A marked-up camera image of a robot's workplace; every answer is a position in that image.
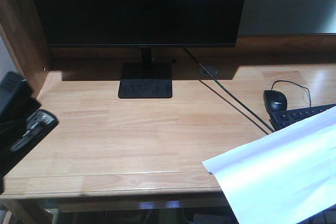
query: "monitor screen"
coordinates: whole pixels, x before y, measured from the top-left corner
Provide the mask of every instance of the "monitor screen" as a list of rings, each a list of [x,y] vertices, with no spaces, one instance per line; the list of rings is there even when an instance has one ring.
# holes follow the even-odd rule
[[[244,0],[34,0],[51,47],[234,46]]]

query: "black object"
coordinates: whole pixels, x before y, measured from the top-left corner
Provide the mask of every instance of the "black object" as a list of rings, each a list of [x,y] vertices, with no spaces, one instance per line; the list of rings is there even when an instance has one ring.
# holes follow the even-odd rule
[[[319,114],[327,109],[334,107],[334,104],[327,104],[315,107],[307,107],[295,110],[285,110],[270,113],[270,122],[276,131],[281,130],[293,123]]]
[[[9,72],[0,83],[0,194],[3,177],[56,125],[54,115],[39,110],[33,90],[20,75]]]
[[[295,83],[295,82],[293,82],[293,81],[276,80],[275,82],[273,82],[272,87],[271,87],[271,90],[273,90],[273,87],[274,87],[274,85],[275,85],[277,82],[287,82],[287,83],[291,83],[291,84],[294,84],[294,85],[296,85],[296,86],[298,86],[298,87],[300,87],[300,88],[305,89],[306,92],[307,92],[307,95],[308,95],[308,99],[309,99],[309,107],[311,107],[310,91],[309,91],[309,89],[308,89],[307,87],[304,87],[304,86],[302,86],[302,85],[300,85],[300,84],[297,84],[297,83]]]
[[[269,129],[271,132],[274,132],[274,130],[256,113],[254,113],[248,106],[243,104],[238,98],[236,98],[230,91],[228,91],[197,59],[196,57],[189,52],[188,49],[183,48],[183,50],[201,67],[201,69],[207,73],[216,83],[218,86],[221,87],[229,96],[231,96],[236,102],[238,102],[245,110],[247,110],[251,115],[253,115],[256,119],[259,120],[260,123],[262,123],[264,126],[266,126],[267,129]]]
[[[27,80],[8,72],[0,83],[0,123],[20,117],[32,93]]]
[[[152,63],[151,49],[141,49],[142,62],[123,65],[119,98],[171,98],[172,67],[170,63]]]
[[[34,0],[50,47],[234,47],[244,0]],[[125,65],[121,98],[169,98],[170,66]]]
[[[271,114],[276,111],[287,110],[286,96],[280,91],[265,90],[264,103],[268,114]]]

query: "wall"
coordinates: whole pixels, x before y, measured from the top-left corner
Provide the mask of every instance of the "wall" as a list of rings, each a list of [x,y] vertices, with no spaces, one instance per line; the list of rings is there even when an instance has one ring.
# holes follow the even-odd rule
[[[245,0],[239,34],[336,34],[336,0]]]
[[[0,80],[3,79],[8,71],[16,72],[16,68],[0,36]]]

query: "monitor stand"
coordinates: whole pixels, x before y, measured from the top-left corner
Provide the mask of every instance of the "monitor stand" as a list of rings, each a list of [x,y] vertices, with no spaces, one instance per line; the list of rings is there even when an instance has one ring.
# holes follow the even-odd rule
[[[142,62],[125,63],[122,68],[119,98],[171,98],[170,63],[152,63],[151,49],[141,49]]]

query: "wooden desk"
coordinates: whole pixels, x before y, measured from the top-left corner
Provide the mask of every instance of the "wooden desk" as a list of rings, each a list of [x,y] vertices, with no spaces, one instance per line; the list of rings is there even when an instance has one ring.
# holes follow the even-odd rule
[[[95,68],[119,69],[117,60],[59,61],[65,70],[49,72],[38,100],[60,124],[5,177],[0,199],[56,198],[62,211],[225,205],[202,161],[265,133],[213,81],[197,80],[195,63],[179,65],[187,61],[173,65],[173,75],[187,69],[193,76],[173,80],[173,98],[140,100],[118,99],[117,80],[62,80],[83,79],[83,71],[97,78]],[[335,103],[335,63],[241,65],[221,82],[268,121],[262,94],[278,79],[309,87],[313,105]],[[309,105],[296,86],[275,89],[287,96],[288,109]]]

